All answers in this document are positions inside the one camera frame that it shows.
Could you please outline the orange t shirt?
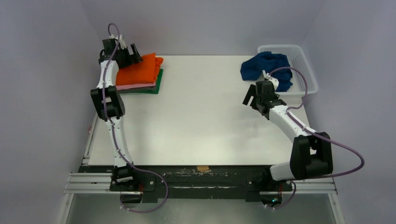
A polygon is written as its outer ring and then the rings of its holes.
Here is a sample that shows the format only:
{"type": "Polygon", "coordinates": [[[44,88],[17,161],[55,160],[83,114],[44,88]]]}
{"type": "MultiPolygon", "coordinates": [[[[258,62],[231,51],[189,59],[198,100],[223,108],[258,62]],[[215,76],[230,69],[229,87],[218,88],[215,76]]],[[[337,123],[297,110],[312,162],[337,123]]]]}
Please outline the orange t shirt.
{"type": "Polygon", "coordinates": [[[156,82],[164,59],[155,53],[143,55],[142,59],[140,63],[119,69],[116,86],[156,82]]]}

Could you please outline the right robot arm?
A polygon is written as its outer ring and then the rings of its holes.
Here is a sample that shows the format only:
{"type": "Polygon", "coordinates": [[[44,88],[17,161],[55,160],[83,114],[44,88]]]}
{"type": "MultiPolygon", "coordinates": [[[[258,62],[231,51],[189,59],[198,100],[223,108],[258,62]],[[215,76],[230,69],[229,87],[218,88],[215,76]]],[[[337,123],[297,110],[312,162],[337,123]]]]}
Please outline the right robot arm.
{"type": "Polygon", "coordinates": [[[266,189],[275,189],[281,181],[315,178],[333,172],[329,135],[316,132],[298,119],[275,93],[272,82],[264,80],[250,85],[242,103],[275,124],[292,143],[289,162],[270,166],[262,177],[266,189]]]}

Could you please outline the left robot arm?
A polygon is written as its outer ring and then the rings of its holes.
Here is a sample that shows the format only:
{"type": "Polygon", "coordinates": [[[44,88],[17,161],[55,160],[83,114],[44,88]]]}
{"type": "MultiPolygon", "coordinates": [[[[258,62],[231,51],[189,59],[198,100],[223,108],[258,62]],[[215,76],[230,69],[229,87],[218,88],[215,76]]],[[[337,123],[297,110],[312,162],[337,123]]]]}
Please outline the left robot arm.
{"type": "Polygon", "coordinates": [[[112,36],[102,41],[99,54],[101,66],[99,83],[90,95],[98,117],[109,131],[113,147],[114,166],[110,191],[133,191],[139,188],[139,178],[133,169],[133,160],[127,147],[124,132],[125,106],[116,87],[119,67],[130,65],[132,60],[127,48],[120,45],[121,38],[112,36]]]}

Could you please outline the blue t shirt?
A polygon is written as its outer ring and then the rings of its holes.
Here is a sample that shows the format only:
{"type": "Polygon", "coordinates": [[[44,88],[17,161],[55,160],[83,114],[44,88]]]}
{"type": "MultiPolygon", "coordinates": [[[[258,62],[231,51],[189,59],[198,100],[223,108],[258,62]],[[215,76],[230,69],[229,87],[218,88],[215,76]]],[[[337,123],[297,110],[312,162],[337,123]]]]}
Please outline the blue t shirt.
{"type": "Polygon", "coordinates": [[[256,81],[263,71],[270,73],[278,68],[283,68],[272,73],[271,76],[279,81],[276,91],[287,92],[293,85],[291,82],[293,75],[289,67],[290,63],[286,55],[264,51],[243,62],[241,64],[240,74],[244,81],[256,81]]]}

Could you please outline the folded pink t shirt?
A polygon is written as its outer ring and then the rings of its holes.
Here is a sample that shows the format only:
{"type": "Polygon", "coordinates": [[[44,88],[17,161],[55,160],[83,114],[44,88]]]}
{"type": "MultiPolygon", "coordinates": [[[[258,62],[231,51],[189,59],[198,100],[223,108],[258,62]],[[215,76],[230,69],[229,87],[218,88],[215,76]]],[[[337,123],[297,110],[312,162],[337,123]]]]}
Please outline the folded pink t shirt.
{"type": "Polygon", "coordinates": [[[125,85],[117,85],[117,90],[128,90],[128,89],[137,89],[137,88],[146,88],[146,87],[154,87],[156,83],[138,83],[138,84],[125,84],[125,85]]]}

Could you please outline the folded green t shirt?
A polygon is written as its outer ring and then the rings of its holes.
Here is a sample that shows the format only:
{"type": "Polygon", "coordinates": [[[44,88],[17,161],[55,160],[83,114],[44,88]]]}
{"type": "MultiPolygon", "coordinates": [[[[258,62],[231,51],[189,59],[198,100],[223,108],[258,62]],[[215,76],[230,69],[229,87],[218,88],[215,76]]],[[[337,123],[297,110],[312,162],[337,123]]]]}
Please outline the folded green t shirt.
{"type": "Polygon", "coordinates": [[[163,69],[159,70],[157,80],[155,81],[156,85],[154,87],[146,87],[146,88],[137,88],[137,89],[128,89],[121,90],[122,93],[147,93],[147,94],[158,94],[160,90],[161,80],[163,76],[163,69]]]}

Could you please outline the white plastic basket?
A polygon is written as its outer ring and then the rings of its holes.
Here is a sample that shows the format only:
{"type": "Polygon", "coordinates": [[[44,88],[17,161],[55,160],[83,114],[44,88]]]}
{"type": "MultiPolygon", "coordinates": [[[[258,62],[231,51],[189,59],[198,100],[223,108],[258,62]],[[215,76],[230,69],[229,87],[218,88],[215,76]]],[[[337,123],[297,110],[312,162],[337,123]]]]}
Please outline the white plastic basket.
{"type": "Polygon", "coordinates": [[[293,85],[286,92],[278,92],[279,95],[285,97],[303,97],[305,92],[313,94],[318,91],[318,84],[315,75],[308,63],[304,51],[298,45],[292,44],[275,44],[275,45],[262,45],[257,48],[257,52],[269,51],[273,54],[283,54],[287,56],[290,67],[300,71],[303,77],[301,77],[296,71],[292,71],[291,82],[293,85]]]}

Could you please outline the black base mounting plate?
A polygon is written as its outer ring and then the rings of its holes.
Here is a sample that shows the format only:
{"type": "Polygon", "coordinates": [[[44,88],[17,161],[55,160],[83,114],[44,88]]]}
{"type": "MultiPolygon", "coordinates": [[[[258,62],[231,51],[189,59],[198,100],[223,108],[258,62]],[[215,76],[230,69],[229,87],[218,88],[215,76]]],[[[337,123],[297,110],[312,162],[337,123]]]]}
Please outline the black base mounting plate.
{"type": "Polygon", "coordinates": [[[242,199],[280,204],[283,193],[292,193],[291,181],[275,181],[268,165],[209,166],[138,166],[139,171],[117,171],[132,180],[121,183],[113,177],[111,166],[81,166],[80,173],[110,175],[108,192],[119,193],[124,203],[156,203],[162,199],[242,199]]]}

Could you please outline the brown tape piece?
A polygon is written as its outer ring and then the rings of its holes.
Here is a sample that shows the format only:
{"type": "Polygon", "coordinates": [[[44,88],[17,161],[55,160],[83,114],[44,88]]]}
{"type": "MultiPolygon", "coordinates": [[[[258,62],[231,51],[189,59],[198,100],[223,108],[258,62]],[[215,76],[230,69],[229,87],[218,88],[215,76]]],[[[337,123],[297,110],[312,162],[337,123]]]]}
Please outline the brown tape piece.
{"type": "Polygon", "coordinates": [[[200,173],[205,173],[210,171],[209,166],[197,166],[197,171],[200,173]]]}

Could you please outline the aluminium table frame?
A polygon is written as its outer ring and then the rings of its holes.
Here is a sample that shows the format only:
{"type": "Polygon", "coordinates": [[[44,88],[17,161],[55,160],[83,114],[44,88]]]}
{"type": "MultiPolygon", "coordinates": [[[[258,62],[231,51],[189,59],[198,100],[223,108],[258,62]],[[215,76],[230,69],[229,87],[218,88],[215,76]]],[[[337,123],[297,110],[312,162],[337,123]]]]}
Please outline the aluminium table frame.
{"type": "MultiPolygon", "coordinates": [[[[162,78],[160,93],[153,103],[160,105],[163,99],[170,99],[175,95],[179,83],[193,81],[200,74],[203,75],[203,84],[225,80],[231,86],[231,95],[235,96],[247,86],[238,76],[240,64],[247,58],[247,56],[164,56],[162,68],[166,75],[162,78]]],[[[81,166],[104,166],[109,156],[104,150],[108,142],[109,138],[104,136],[104,124],[100,122],[98,116],[94,116],[81,166]]],[[[221,159],[222,154],[223,151],[215,153],[214,159],[219,161],[219,164],[211,163],[209,166],[258,166],[258,161],[250,157],[241,161],[225,160],[221,159]]],[[[165,166],[197,166],[197,164],[188,159],[166,159],[165,166]]],[[[57,223],[68,223],[71,208],[78,194],[111,195],[112,193],[106,190],[109,184],[108,174],[85,174],[79,171],[71,173],[57,223]]],[[[332,178],[297,180],[293,181],[292,185],[294,186],[292,193],[295,194],[328,195],[336,223],[343,223],[342,213],[337,205],[337,190],[332,178]]]]}

